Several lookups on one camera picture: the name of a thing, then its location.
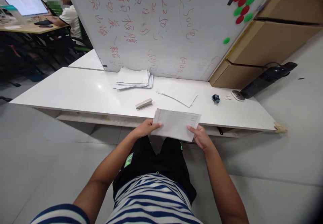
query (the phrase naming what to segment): stack of paper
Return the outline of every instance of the stack of paper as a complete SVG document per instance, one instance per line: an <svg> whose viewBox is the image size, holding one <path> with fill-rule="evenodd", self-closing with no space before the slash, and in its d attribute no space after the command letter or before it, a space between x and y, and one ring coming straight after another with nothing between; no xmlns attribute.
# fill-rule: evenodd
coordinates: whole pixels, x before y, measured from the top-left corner
<svg viewBox="0 0 323 224"><path fill-rule="evenodd" d="M151 134L191 142L194 133L190 132L187 126L196 129L200 119L201 115L199 114L157 109L152 123L161 122L163 126L152 131Z"/></svg>
<svg viewBox="0 0 323 224"><path fill-rule="evenodd" d="M168 79L163 85L160 85L156 89L156 93L172 97L187 107L193 105L193 102L198 95L191 88L170 79Z"/></svg>
<svg viewBox="0 0 323 224"><path fill-rule="evenodd" d="M131 87L152 88L153 75L148 70L134 71L128 68L121 68L113 84L115 89Z"/></svg>

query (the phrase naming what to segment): white desk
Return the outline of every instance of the white desk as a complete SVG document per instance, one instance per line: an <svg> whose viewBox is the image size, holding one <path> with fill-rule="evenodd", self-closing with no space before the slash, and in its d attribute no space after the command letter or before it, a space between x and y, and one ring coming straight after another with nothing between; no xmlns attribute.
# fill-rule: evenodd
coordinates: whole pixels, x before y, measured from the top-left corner
<svg viewBox="0 0 323 224"><path fill-rule="evenodd" d="M61 68L42 82L12 100L13 104L34 107L58 120L82 123L138 126L144 119L153 118L156 108L201 114L201 124L210 135L241 137L259 131L274 131L274 119L254 99L239 102L225 100L231 89L214 88L209 82L173 79L193 88L198 96L188 108L178 101L156 93L158 85L168 78L154 77L153 88L112 89L117 73L78 68ZM211 96L220 96L215 105ZM135 105L148 98L153 105L137 110Z"/></svg>
<svg viewBox="0 0 323 224"><path fill-rule="evenodd" d="M71 63L68 67L104 71L101 61L94 49Z"/></svg>

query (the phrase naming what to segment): person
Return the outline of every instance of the person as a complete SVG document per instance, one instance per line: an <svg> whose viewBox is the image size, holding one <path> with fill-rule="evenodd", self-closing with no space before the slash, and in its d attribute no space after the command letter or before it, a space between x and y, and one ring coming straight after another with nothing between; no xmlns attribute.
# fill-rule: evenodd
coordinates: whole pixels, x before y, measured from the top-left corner
<svg viewBox="0 0 323 224"><path fill-rule="evenodd" d="M189 180L181 142L166 138L155 154L148 134L162 127L145 120L100 163L73 204L50 207L36 223L95 223L113 182L114 208L106 223L202 223L191 205L196 191ZM240 196L205 129L188 127L203 150L222 223L249 223Z"/></svg>
<svg viewBox="0 0 323 224"><path fill-rule="evenodd" d="M63 27L69 25L71 27L71 37L82 39L80 22L78 20L77 12L72 4L71 0L61 0L64 5L69 7L64 8L62 14L55 19L54 17L47 17L47 20L51 21L55 26ZM76 44L82 45L83 43L75 41Z"/></svg>

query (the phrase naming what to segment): printed form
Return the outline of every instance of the printed form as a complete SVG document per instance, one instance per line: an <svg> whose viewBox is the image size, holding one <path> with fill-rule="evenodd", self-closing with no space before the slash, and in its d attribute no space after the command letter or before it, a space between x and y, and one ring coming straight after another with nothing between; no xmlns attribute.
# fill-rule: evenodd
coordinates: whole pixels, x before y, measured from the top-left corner
<svg viewBox="0 0 323 224"><path fill-rule="evenodd" d="M187 126L197 128L202 115L157 109L153 124L163 123L163 126L154 130L151 134L170 137L187 142L193 141L194 133L187 129Z"/></svg>

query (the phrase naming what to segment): striped shirt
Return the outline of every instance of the striped shirt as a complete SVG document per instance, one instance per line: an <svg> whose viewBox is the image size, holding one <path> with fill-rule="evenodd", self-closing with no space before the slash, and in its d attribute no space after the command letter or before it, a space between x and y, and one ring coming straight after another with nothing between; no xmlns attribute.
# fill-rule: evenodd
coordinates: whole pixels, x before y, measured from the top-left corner
<svg viewBox="0 0 323 224"><path fill-rule="evenodd" d="M50 207L37 215L31 224L88 224L85 212L72 204ZM202 223L193 214L191 203L176 182L161 174L146 174L121 187L114 208L106 222L112 223Z"/></svg>

